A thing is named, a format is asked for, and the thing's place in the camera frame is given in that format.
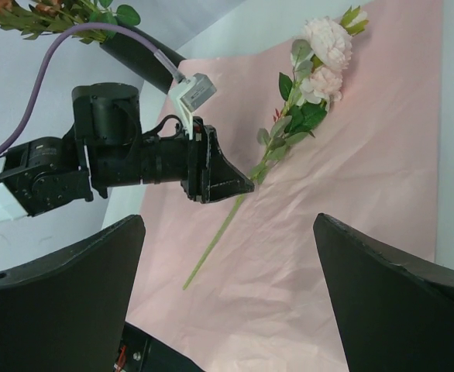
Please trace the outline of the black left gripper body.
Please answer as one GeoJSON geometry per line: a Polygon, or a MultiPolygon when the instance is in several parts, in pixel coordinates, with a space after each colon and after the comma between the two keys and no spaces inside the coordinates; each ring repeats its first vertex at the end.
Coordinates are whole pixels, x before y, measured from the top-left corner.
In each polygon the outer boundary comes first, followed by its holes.
{"type": "Polygon", "coordinates": [[[166,115],[141,135],[136,179],[140,184],[178,182],[186,196],[202,204],[212,203],[210,166],[215,127],[193,118],[193,138],[177,115],[166,115]]]}

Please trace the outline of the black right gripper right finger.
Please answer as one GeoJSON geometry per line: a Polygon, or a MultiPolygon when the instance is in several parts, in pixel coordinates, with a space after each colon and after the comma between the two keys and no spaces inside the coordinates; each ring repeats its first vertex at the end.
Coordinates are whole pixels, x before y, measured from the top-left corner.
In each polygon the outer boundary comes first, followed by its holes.
{"type": "Polygon", "coordinates": [[[454,270],[318,214],[318,256],[351,371],[454,371],[454,270]]]}

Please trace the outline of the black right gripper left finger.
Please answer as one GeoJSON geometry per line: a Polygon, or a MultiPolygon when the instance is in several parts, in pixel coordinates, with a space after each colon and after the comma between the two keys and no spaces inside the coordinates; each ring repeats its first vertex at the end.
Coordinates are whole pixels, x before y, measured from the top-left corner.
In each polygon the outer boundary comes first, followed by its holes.
{"type": "Polygon", "coordinates": [[[111,371],[145,234],[130,215],[0,271],[0,371],[111,371]]]}

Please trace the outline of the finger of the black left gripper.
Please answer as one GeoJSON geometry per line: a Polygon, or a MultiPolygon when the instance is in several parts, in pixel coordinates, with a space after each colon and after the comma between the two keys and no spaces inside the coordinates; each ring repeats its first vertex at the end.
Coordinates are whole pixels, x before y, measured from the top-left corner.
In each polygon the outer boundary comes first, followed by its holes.
{"type": "Polygon", "coordinates": [[[201,202],[210,204],[254,192],[254,183],[225,157],[216,129],[204,126],[201,141],[201,202]]]}

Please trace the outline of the pink wrapping paper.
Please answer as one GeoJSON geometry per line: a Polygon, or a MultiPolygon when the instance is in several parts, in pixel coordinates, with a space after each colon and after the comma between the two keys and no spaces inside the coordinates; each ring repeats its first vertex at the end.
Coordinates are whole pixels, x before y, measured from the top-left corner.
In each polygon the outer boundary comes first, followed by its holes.
{"type": "Polygon", "coordinates": [[[344,371],[319,262],[321,212],[432,259],[437,227],[440,1],[374,1],[342,99],[246,197],[201,205],[146,189],[129,323],[206,371],[344,371]]]}

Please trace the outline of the small pink rose stem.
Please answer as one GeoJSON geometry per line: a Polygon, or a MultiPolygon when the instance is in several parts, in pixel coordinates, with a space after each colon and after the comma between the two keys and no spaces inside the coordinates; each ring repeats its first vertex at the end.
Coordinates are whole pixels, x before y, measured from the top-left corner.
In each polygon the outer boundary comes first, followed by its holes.
{"type": "Polygon", "coordinates": [[[270,129],[259,129],[257,142],[264,147],[260,162],[249,179],[260,186],[267,175],[308,136],[342,99],[344,72],[353,55],[353,37],[363,33],[368,15],[350,6],[339,20],[308,20],[291,44],[291,75],[280,72],[278,89],[284,105],[275,111],[270,129]]]}

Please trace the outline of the rust orange rose stem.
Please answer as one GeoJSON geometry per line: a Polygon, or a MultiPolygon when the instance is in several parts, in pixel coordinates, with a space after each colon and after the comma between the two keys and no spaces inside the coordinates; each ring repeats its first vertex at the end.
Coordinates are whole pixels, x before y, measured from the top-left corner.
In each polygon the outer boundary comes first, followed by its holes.
{"type": "Polygon", "coordinates": [[[0,1],[0,29],[18,31],[25,40],[60,34],[77,24],[115,20],[110,9],[97,1],[30,1],[26,7],[0,1]]]}

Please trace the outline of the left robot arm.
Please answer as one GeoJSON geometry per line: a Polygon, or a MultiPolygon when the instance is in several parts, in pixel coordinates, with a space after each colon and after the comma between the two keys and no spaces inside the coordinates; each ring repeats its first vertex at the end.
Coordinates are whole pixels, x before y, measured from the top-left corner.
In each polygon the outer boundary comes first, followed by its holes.
{"type": "Polygon", "coordinates": [[[250,193],[254,183],[223,155],[217,132],[195,115],[215,88],[181,82],[170,90],[176,122],[143,131],[139,92],[101,83],[73,90],[74,124],[61,138],[46,136],[0,156],[0,222],[35,217],[114,187],[179,182],[202,204],[250,193]]]}

